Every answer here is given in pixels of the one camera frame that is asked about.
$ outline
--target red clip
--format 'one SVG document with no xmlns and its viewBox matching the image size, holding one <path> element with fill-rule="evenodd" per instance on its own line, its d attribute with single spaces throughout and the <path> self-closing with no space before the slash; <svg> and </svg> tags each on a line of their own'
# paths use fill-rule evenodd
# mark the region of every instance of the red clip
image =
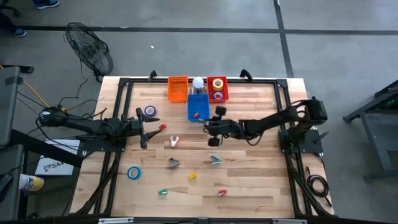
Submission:
<svg viewBox="0 0 398 224">
<path fill-rule="evenodd" d="M 219 196 L 219 197 L 222 197 L 222 196 L 224 196 L 224 195 L 226 195 L 226 190 L 220 190 L 220 191 L 218 192 L 218 196 Z"/>
<path fill-rule="evenodd" d="M 165 129 L 166 128 L 166 124 L 161 124 L 160 126 L 159 126 L 159 130 L 163 130 L 163 129 Z"/>
</svg>

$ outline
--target orange bin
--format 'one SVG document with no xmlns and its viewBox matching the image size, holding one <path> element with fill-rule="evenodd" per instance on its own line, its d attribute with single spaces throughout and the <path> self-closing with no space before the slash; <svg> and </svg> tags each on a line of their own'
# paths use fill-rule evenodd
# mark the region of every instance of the orange bin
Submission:
<svg viewBox="0 0 398 224">
<path fill-rule="evenodd" d="M 184 103 L 188 98 L 188 77 L 169 77 L 167 99 L 172 103 Z"/>
</svg>

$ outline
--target white clip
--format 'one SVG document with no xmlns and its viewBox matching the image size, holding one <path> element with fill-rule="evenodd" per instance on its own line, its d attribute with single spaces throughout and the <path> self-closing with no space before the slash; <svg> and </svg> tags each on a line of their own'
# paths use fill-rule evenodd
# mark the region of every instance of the white clip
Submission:
<svg viewBox="0 0 398 224">
<path fill-rule="evenodd" d="M 170 136 L 170 140 L 172 142 L 172 147 L 175 147 L 177 145 L 177 142 L 180 138 L 178 136 Z"/>
</svg>

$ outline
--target electric fan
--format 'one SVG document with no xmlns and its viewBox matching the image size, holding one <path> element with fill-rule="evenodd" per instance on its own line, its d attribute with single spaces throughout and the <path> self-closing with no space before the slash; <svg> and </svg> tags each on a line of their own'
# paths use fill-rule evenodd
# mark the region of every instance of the electric fan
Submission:
<svg viewBox="0 0 398 224">
<path fill-rule="evenodd" d="M 68 23 L 65 35 L 80 60 L 94 72 L 95 79 L 102 82 L 99 77 L 109 75 L 113 70 L 108 45 L 79 22 Z"/>
</svg>

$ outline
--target tape roll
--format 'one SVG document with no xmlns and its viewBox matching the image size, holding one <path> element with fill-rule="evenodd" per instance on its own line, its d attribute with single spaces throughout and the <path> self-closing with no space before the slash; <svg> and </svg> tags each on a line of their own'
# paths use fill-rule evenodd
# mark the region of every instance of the tape roll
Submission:
<svg viewBox="0 0 398 224">
<path fill-rule="evenodd" d="M 156 108 L 154 106 L 147 106 L 145 107 L 145 115 L 148 117 L 153 117 L 156 115 Z"/>
<path fill-rule="evenodd" d="M 220 78 L 216 78 L 213 80 L 213 89 L 214 90 L 222 90 L 224 87 L 224 82 Z"/>
<path fill-rule="evenodd" d="M 130 180 L 137 180 L 141 176 L 141 170 L 139 167 L 130 167 L 130 169 L 127 171 L 127 177 Z"/>
<path fill-rule="evenodd" d="M 221 92 L 221 91 L 216 91 L 216 92 L 213 93 L 213 99 L 215 99 L 215 100 L 220 100 L 220 99 L 222 99 L 222 98 L 224 98 L 223 92 Z"/>
</svg>

